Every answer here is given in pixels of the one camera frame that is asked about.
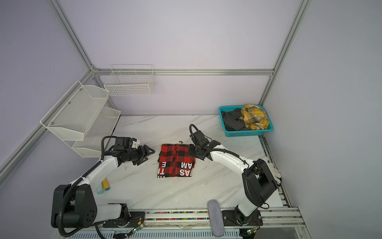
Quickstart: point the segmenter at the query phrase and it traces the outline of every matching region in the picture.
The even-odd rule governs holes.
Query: white glove
[[[273,163],[269,162],[269,159],[267,156],[263,157],[262,160],[264,160],[267,163],[267,166],[268,166],[270,172],[272,173],[273,178],[276,180],[276,182],[278,184],[281,184],[281,181],[280,181],[281,174],[278,172],[277,169],[275,169],[275,166],[273,165]]]

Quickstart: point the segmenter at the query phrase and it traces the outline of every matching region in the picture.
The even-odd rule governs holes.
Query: yellow plaid shirt
[[[266,130],[269,126],[267,113],[260,107],[254,104],[246,104],[241,109],[242,117],[245,127],[252,130]]]

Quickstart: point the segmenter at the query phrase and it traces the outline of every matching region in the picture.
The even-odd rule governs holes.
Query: metal mesh rack
[[[120,114],[121,111],[103,107],[85,139],[76,141],[73,144],[72,149],[83,158],[100,157],[101,140],[104,136],[112,134]]]
[[[111,65],[112,73],[105,83],[110,96],[151,95],[156,84],[152,65]]]
[[[77,91],[52,120],[47,123],[40,121],[61,140],[84,140],[109,98],[108,90],[78,84]]]

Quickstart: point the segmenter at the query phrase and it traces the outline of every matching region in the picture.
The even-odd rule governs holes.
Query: teal plastic basket
[[[236,136],[260,136],[260,135],[263,135],[265,133],[267,133],[268,131],[271,131],[273,130],[273,125],[272,125],[272,122],[270,121],[270,118],[269,118],[269,115],[267,114],[268,116],[268,120],[269,120],[269,126],[268,126],[268,129],[266,130],[241,130],[241,131],[227,131],[225,129],[225,125],[224,125],[224,122],[223,122],[223,116],[222,116],[222,111],[223,112],[231,112],[231,111],[234,111],[235,109],[237,108],[243,108],[243,106],[222,106],[219,108],[219,116],[220,116],[220,122],[222,123],[222,126],[223,126],[223,130],[225,132],[225,136],[227,137],[236,137]]]

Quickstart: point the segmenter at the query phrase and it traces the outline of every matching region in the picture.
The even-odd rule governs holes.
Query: yellow tube
[[[109,185],[109,182],[107,181],[107,179],[104,179],[102,181],[102,185],[104,186],[105,191],[110,189],[110,185]]]

